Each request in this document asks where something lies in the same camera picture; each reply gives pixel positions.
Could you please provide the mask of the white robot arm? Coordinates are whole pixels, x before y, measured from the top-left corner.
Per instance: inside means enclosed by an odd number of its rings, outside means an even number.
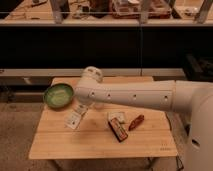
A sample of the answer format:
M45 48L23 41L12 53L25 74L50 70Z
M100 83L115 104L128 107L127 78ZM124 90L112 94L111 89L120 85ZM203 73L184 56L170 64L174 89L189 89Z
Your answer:
M97 101L191 115L184 171L213 171L213 83L154 81L103 83L102 71L87 67L75 87L83 103Z

